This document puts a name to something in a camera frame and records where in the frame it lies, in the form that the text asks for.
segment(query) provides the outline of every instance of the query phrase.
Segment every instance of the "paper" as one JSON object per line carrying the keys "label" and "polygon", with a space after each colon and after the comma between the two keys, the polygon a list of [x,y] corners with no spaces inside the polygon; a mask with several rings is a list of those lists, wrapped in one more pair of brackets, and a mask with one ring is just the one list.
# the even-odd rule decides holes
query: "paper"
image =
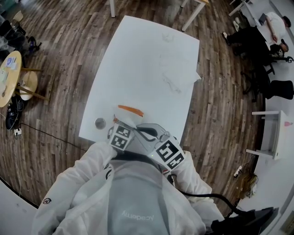
{"label": "paper", "polygon": [[17,69],[17,63],[11,64],[10,69],[11,70],[16,70]]}
{"label": "paper", "polygon": [[197,80],[201,80],[201,77],[199,76],[199,74],[196,72],[196,81]]}
{"label": "paper", "polygon": [[0,72],[0,83],[6,84],[7,76],[8,76],[8,72],[6,72],[5,70],[1,70],[1,72]]}
{"label": "paper", "polygon": [[9,57],[7,58],[7,61],[6,61],[6,67],[11,67],[11,65],[14,63],[14,61],[16,60],[16,57]]}
{"label": "paper", "polygon": [[180,55],[161,51],[156,63],[161,79],[173,92],[184,92],[200,78],[196,75],[197,65]]}

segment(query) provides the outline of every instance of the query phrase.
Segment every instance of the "wooden floor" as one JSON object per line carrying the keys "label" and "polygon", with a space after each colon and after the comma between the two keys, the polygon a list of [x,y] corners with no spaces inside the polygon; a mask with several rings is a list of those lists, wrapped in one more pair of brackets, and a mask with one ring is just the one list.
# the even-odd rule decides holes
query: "wooden floor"
{"label": "wooden floor", "polygon": [[[180,0],[116,1],[115,18],[110,17],[107,0],[22,1],[18,7],[24,14],[21,25],[42,42],[27,66],[43,69],[38,73],[37,92],[50,97],[50,102],[30,100],[23,123],[88,149],[91,143],[78,137],[83,112],[99,64],[124,15],[180,30],[197,5],[191,1],[182,9]],[[202,79],[194,85],[181,144],[191,151],[196,170],[213,192],[235,202],[233,173],[249,160],[245,149],[254,147],[259,125],[251,112],[260,111],[262,102],[259,98],[251,103],[252,94],[242,94],[246,83],[240,71],[250,66],[235,57],[220,36],[222,31],[234,32],[228,17],[231,10],[229,0],[210,0],[186,31],[200,40]],[[6,115],[6,108],[0,112]],[[39,205],[57,175],[73,166],[84,151],[27,126],[22,129],[15,140],[21,195]],[[0,137],[0,177],[18,191],[13,136],[4,121]],[[217,201],[217,205],[222,213],[229,211],[224,203]]]}

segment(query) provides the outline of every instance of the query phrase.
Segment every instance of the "black cable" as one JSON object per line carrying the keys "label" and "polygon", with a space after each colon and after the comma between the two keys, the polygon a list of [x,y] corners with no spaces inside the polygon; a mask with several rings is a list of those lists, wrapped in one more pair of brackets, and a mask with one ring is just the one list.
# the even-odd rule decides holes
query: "black cable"
{"label": "black cable", "polygon": [[186,195],[186,196],[194,196],[194,197],[216,197],[216,198],[219,198],[221,200],[223,200],[229,207],[230,209],[235,212],[237,215],[242,215],[242,214],[245,214],[247,213],[246,211],[241,211],[237,208],[235,208],[230,202],[229,200],[224,197],[223,195],[221,194],[217,194],[217,193],[211,193],[211,194],[190,194],[190,193],[185,193],[181,190],[179,190],[182,194]]}
{"label": "black cable", "polygon": [[28,126],[28,127],[32,128],[32,129],[34,129],[34,130],[36,130],[36,131],[39,131],[39,132],[41,132],[41,133],[44,133],[44,134],[46,134],[46,135],[48,135],[48,136],[51,136],[51,137],[53,137],[53,138],[55,138],[55,139],[57,139],[57,140],[61,140],[61,141],[65,142],[65,143],[67,143],[67,144],[70,144],[70,145],[72,145],[72,146],[74,146],[74,147],[76,147],[76,148],[78,148],[78,149],[80,149],[80,150],[82,150],[82,151],[87,152],[87,150],[85,150],[85,149],[82,149],[82,148],[80,148],[80,147],[78,147],[78,146],[76,146],[76,145],[74,145],[74,144],[72,144],[72,143],[70,143],[70,142],[67,142],[67,141],[62,140],[62,139],[60,139],[60,138],[57,138],[57,137],[55,137],[55,136],[53,136],[53,135],[51,135],[51,134],[48,134],[48,133],[46,133],[45,131],[38,130],[38,129],[34,128],[34,127],[31,127],[30,125],[27,125],[27,124],[25,124],[25,123],[20,123],[20,124],[18,125],[18,127],[21,126],[21,125]]}

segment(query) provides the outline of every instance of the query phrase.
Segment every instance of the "white lab coat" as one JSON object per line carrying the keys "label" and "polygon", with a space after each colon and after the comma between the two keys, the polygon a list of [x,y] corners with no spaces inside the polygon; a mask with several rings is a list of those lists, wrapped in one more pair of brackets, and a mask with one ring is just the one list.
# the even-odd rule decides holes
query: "white lab coat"
{"label": "white lab coat", "polygon": [[[116,154],[109,144],[95,143],[74,167],[58,175],[35,215],[32,234],[107,235],[109,191],[116,174],[108,163]],[[180,189],[192,194],[211,193],[211,188],[196,173],[191,153],[185,155],[185,161],[173,171]],[[149,167],[154,171],[152,174],[159,172],[148,163],[132,164],[137,169]],[[165,176],[160,178],[171,235],[202,235],[212,221],[223,220],[212,199],[186,198]]]}

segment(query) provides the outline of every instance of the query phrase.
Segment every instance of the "cable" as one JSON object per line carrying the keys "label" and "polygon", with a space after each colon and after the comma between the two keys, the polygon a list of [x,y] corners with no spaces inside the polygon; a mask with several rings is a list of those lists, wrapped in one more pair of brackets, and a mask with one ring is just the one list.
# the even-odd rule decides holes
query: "cable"
{"label": "cable", "polygon": [[2,113],[0,113],[0,115],[1,115],[2,117],[4,117],[4,119],[6,119],[6,117],[5,117]]}
{"label": "cable", "polygon": [[249,161],[246,162],[246,163],[244,163],[244,164],[242,164],[241,167],[247,165],[247,164],[248,164],[252,159],[254,159],[254,158],[255,158],[255,156],[254,156],[254,155],[251,155]]}
{"label": "cable", "polygon": [[238,206],[238,205],[237,205],[236,207],[240,208],[239,210],[242,210],[242,211],[244,210],[242,207],[240,207],[240,206]]}
{"label": "cable", "polygon": [[55,136],[53,136],[53,135],[51,135],[51,134],[48,134],[48,133],[46,133],[45,131],[41,131],[41,130],[36,129],[36,128],[34,128],[34,127],[31,127],[30,125],[27,125],[27,124],[25,124],[25,123],[20,123],[18,126],[21,126],[21,125],[25,125],[25,126],[27,126],[27,127],[30,127],[30,128],[32,128],[32,129],[34,129],[34,130],[36,130],[36,131],[39,131],[39,132],[41,132],[41,133],[44,133],[44,134],[46,134],[46,135],[48,135],[48,136],[51,136],[51,137],[53,137],[53,138],[55,138],[55,139],[57,139],[57,140],[61,140],[61,141],[65,142],[65,143],[67,143],[67,144],[70,144],[70,145],[72,145],[72,146],[74,146],[74,147],[76,147],[76,148],[78,148],[78,149],[80,149],[80,150],[82,150],[82,151],[87,152],[87,150],[82,149],[82,148],[80,148],[80,147],[78,147],[78,146],[76,146],[76,145],[74,145],[74,144],[72,144],[72,143],[70,143],[70,142],[67,142],[67,141],[62,140],[62,139],[60,139],[60,138],[57,138],[57,137],[55,137]]}
{"label": "cable", "polygon": [[223,195],[221,194],[217,194],[217,193],[211,193],[211,194],[190,194],[190,193],[185,193],[183,191],[180,191],[182,194],[186,195],[186,196],[194,196],[194,197],[216,197],[216,198],[219,198],[221,200],[223,200],[229,207],[230,209],[235,212],[237,215],[242,215],[242,214],[245,214],[247,213],[246,211],[241,211],[237,208],[235,208],[230,202],[229,200],[224,197]]}
{"label": "cable", "polygon": [[14,157],[15,157],[15,164],[16,164],[16,167],[17,167],[17,174],[18,174],[18,181],[19,181],[19,197],[20,197],[20,190],[22,188],[21,186],[21,181],[20,181],[20,174],[19,174],[19,168],[18,168],[18,165],[17,165],[17,150],[16,150],[16,147],[15,147],[15,143],[14,143],[14,136],[12,138],[12,142],[13,142],[13,145],[14,145]]}

